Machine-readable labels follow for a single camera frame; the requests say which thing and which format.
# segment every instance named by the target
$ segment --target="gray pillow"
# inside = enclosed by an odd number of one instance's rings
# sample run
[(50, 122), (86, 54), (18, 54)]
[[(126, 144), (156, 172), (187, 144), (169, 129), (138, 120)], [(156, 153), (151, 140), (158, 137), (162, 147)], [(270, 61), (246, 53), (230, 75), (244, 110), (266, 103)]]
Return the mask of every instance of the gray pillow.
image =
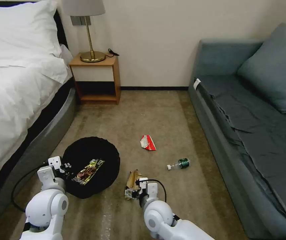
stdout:
[(286, 112), (286, 24), (280, 24), (238, 70), (278, 110)]

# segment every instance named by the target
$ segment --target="mattress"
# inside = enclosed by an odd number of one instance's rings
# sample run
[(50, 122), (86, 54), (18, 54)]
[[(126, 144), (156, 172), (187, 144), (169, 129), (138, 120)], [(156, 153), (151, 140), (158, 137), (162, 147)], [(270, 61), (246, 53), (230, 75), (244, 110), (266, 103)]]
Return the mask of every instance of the mattress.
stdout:
[(61, 46), (66, 74), (44, 74), (55, 65), (42, 67), (0, 67), (0, 170), (25, 140), (28, 129), (51, 102), (59, 88), (71, 77), (71, 54)]
[(286, 114), (237, 76), (200, 76), (198, 90), (261, 191), (286, 215)]

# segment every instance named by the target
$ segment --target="nightstand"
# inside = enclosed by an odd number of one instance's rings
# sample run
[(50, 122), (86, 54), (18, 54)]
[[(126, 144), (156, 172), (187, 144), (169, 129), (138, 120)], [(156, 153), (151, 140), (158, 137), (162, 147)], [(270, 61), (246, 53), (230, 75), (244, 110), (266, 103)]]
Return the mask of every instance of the nightstand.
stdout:
[(118, 58), (96, 63), (82, 62), (79, 53), (69, 64), (81, 104), (118, 104), (120, 79)]

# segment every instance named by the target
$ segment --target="white bedsheet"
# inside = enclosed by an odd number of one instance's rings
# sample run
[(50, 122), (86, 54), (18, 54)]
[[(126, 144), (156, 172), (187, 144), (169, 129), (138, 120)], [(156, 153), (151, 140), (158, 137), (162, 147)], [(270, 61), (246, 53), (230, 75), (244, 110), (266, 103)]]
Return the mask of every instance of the white bedsheet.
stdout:
[[(65, 47), (62, 47), (61, 57), (66, 63), (70, 61), (71, 54)], [(64, 61), (51, 58), (42, 59), (41, 64), (31, 62), (30, 67), (0, 67), (0, 169), (22, 144), (27, 129), (70, 77)]]

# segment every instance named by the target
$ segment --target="table lamp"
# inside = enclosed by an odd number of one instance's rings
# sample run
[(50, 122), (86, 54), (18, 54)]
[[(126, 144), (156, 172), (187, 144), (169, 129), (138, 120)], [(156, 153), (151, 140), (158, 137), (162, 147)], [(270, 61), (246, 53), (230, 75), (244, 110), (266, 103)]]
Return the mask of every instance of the table lamp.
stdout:
[[(105, 13), (105, 8), (102, 0), (62, 0), (62, 7), (64, 13), (70, 16), (96, 16)], [(82, 53), (80, 59), (83, 62), (103, 61), (105, 59), (105, 54), (93, 50), (86, 17), (85, 24), (87, 29), (90, 51)]]

